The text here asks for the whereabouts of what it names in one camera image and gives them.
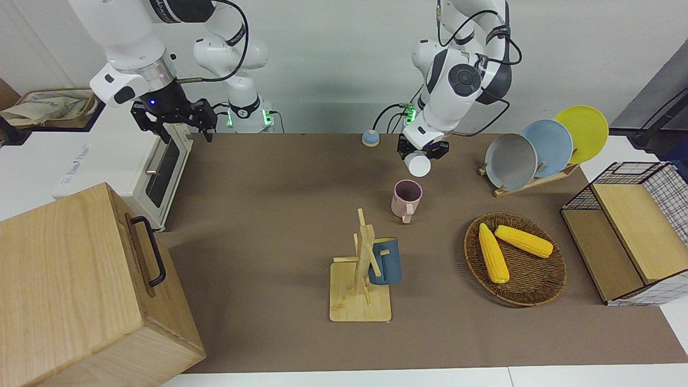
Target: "plate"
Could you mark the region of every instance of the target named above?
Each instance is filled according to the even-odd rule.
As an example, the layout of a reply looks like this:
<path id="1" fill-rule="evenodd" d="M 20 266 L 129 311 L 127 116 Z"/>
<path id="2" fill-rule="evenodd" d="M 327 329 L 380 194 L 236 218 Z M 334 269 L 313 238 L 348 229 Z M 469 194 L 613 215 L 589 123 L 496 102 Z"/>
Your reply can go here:
<path id="1" fill-rule="evenodd" d="M 594 107 L 572 106 L 557 114 L 555 120 L 571 133 L 573 147 L 576 150 L 571 156 L 572 164 L 580 164 L 597 156 L 607 143 L 607 119 Z"/>
<path id="2" fill-rule="evenodd" d="M 564 169 L 571 159 L 573 139 L 568 130 L 557 121 L 539 120 L 526 126 L 521 132 L 533 144 L 537 162 L 545 163 L 535 177 L 546 178 Z"/>
<path id="3" fill-rule="evenodd" d="M 495 284 L 490 281 L 480 249 L 478 240 L 480 223 L 486 224 L 492 232 L 497 229 L 497 226 L 503 224 L 539 236 L 550 241 L 555 247 L 554 251 L 549 258 L 539 258 L 497 238 L 510 278 L 507 283 Z M 464 253 L 475 279 L 487 291 L 510 304 L 519 306 L 545 304 L 555 299 L 566 285 L 566 265 L 557 243 L 540 226 L 523 216 L 492 212 L 479 217 L 473 221 L 466 232 Z"/>
<path id="4" fill-rule="evenodd" d="M 537 169 L 537 154 L 525 137 L 509 133 L 494 140 L 485 155 L 485 172 L 495 187 L 516 191 L 527 185 Z"/>

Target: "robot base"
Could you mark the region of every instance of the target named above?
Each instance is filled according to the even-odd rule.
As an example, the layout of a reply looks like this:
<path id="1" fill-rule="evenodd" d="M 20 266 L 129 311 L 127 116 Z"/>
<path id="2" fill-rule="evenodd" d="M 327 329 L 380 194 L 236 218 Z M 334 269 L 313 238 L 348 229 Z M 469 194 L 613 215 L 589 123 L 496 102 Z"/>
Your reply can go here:
<path id="1" fill-rule="evenodd" d="M 241 118 L 231 109 L 228 109 L 229 119 L 217 125 L 217 133 L 274 133 L 275 123 L 270 121 L 269 124 L 266 124 L 263 113 L 263 111 L 268 112 L 270 110 L 272 110 L 272 104 L 265 100 L 261 100 L 261 105 L 249 118 Z"/>

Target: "yellow corn cob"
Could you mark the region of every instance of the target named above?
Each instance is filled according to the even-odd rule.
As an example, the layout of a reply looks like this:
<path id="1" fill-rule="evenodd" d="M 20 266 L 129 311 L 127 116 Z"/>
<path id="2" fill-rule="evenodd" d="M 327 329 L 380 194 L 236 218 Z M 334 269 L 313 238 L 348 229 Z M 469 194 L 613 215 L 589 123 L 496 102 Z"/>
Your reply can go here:
<path id="1" fill-rule="evenodd" d="M 496 284 L 509 281 L 509 270 L 506 268 L 502 250 L 499 249 L 499 244 L 492 231 L 484 223 L 480 223 L 478 240 L 480 241 L 482 257 L 485 259 L 485 266 L 487 266 L 487 273 L 490 275 L 490 281 Z"/>
<path id="2" fill-rule="evenodd" d="M 540 258 L 549 258 L 554 250 L 554 246 L 549 241 L 509 226 L 498 226 L 495 236 Z"/>

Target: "oven door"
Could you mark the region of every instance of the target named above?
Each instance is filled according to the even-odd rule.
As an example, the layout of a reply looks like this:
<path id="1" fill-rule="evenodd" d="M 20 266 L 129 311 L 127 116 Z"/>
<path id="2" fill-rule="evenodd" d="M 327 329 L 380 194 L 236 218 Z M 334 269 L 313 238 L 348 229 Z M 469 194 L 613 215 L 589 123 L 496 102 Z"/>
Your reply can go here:
<path id="1" fill-rule="evenodd" d="M 146 212 L 156 214 L 158 228 L 164 227 L 169 206 L 179 184 L 179 179 L 189 155 L 182 134 L 175 127 L 169 127 L 171 140 L 165 144 L 158 140 L 153 157 L 145 170 L 147 181 L 140 193 L 140 199 Z"/>

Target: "oven handle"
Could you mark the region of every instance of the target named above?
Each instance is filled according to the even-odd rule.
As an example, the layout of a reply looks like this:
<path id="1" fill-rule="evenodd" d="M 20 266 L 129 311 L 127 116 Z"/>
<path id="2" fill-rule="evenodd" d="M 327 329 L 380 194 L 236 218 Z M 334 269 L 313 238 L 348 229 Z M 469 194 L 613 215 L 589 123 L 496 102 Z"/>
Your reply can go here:
<path id="1" fill-rule="evenodd" d="M 144 224 L 144 226 L 146 226 L 148 239 L 151 240 L 151 246 L 153 247 L 155 261 L 158 263 L 158 270 L 160 271 L 160 274 L 157 276 L 157 278 L 154 278 L 150 282 L 148 282 L 148 285 L 151 285 L 151 288 L 154 288 L 157 285 L 161 284 L 162 281 L 165 281 L 167 272 L 165 271 L 165 264 L 162 262 L 162 256 L 160 256 L 160 250 L 158 250 L 158 243 L 155 241 L 155 236 L 153 235 L 153 228 L 151 227 L 151 223 L 148 221 L 148 219 L 146 219 L 145 216 L 136 216 L 135 218 L 131 219 L 132 224 L 141 222 Z"/>
<path id="2" fill-rule="evenodd" d="M 146 175 L 158 174 L 166 153 L 167 144 L 158 139 L 158 144 L 155 146 L 155 151 L 153 153 L 153 157 L 151 158 L 151 162 L 148 163 L 148 166 L 146 167 Z"/>

